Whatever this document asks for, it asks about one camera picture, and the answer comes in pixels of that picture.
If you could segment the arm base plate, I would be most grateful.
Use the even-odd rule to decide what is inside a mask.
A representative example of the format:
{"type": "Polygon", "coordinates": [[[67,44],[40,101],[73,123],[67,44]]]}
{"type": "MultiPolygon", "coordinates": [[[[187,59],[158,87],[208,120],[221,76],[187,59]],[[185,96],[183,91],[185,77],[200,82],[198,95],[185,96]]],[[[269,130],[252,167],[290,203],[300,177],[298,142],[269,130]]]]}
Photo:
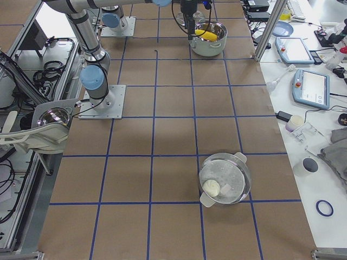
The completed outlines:
{"type": "Polygon", "coordinates": [[[102,17],[104,24],[101,30],[101,37],[133,37],[136,18],[134,16],[124,16],[104,14],[102,17]]]}
{"type": "Polygon", "coordinates": [[[109,85],[108,94],[101,104],[97,106],[101,100],[95,99],[81,104],[78,118],[81,120],[122,119],[125,94],[125,85],[109,85]]]}

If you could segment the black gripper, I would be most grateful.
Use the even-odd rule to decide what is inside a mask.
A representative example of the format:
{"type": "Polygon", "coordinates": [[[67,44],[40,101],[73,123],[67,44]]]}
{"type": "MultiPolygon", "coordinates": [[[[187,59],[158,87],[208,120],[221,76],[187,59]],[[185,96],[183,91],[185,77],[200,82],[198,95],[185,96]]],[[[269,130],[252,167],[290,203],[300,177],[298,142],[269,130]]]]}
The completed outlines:
{"type": "Polygon", "coordinates": [[[193,14],[197,11],[197,0],[180,0],[180,9],[187,16],[188,40],[191,41],[195,35],[195,20],[193,14]]]}

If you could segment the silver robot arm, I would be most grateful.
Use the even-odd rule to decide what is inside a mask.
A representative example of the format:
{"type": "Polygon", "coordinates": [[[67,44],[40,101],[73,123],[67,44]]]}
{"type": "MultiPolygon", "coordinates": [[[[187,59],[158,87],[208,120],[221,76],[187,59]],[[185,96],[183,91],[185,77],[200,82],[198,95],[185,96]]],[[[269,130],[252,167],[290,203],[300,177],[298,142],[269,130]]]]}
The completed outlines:
{"type": "Polygon", "coordinates": [[[112,31],[121,32],[128,27],[128,21],[121,5],[103,7],[101,10],[103,24],[112,31]]]}
{"type": "Polygon", "coordinates": [[[110,56],[101,46],[87,9],[120,7],[128,4],[152,3],[159,7],[173,4],[173,1],[45,1],[53,10],[66,15],[83,51],[87,67],[82,69],[80,80],[89,95],[91,108],[96,113],[106,112],[114,106],[115,95],[110,91],[107,73],[110,56]]]}

